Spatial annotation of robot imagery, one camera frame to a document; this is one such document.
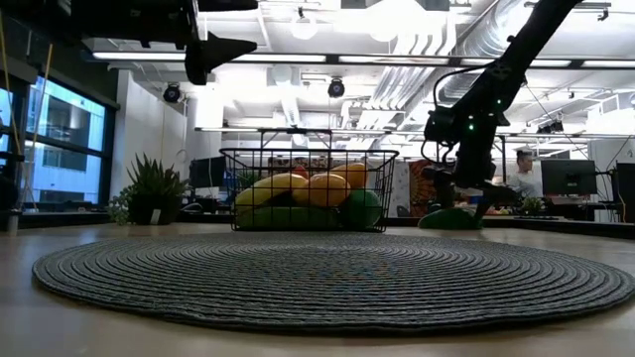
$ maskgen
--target round rug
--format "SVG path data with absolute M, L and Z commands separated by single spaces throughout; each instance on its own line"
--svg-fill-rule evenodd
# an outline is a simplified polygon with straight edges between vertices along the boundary
M 512 245 L 391 235 L 228 233 L 113 239 L 41 258 L 48 289 L 100 306 L 216 328 L 426 333 L 605 310 L 635 280 Z

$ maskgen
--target green fruit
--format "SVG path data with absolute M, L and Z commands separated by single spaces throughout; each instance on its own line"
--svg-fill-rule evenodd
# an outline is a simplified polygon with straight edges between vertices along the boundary
M 372 228 L 382 216 L 379 196 L 372 190 L 356 189 L 340 207 L 340 218 L 346 228 Z
M 483 228 L 483 221 L 474 218 L 474 212 L 459 207 L 430 213 L 419 221 L 422 229 L 475 230 Z
M 316 207 L 262 207 L 240 213 L 238 229 L 332 230 L 338 227 L 332 210 Z

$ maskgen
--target banana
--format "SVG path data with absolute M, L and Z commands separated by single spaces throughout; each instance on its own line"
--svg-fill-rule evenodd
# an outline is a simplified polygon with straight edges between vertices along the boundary
M 307 182 L 306 178 L 295 174 L 278 174 L 263 178 L 236 196 L 236 210 L 253 208 L 281 193 L 302 187 Z

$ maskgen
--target wooden table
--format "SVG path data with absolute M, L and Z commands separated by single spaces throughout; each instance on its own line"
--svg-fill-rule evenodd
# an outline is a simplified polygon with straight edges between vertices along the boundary
M 0 236 L 0 356 L 635 356 L 635 304 L 595 317 L 538 328 L 434 338 L 306 338 L 217 331 L 112 312 L 52 296 L 35 287 L 31 266 L 40 256 L 107 238 L 225 232 L 226 225 L 113 225 L 20 231 Z M 511 229 L 388 233 L 483 240 L 554 250 L 635 274 L 635 243 Z

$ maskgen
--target green plant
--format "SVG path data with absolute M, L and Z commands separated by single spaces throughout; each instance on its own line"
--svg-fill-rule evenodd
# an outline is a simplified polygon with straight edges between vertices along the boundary
M 156 195 L 165 197 L 176 197 L 182 195 L 187 188 L 188 182 L 181 181 L 181 175 L 174 171 L 174 166 L 164 170 L 163 164 L 152 162 L 144 154 L 143 163 L 135 156 L 137 167 L 133 163 L 134 175 L 128 170 L 128 176 L 133 182 L 136 194 Z
M 134 186 L 127 186 L 121 190 L 118 196 L 112 197 L 108 202 L 106 211 L 110 219 L 118 225 L 125 225 L 130 222 L 128 215 L 128 206 L 135 192 Z
M 537 197 L 527 197 L 523 201 L 521 210 L 529 215 L 537 215 L 543 209 L 543 201 Z

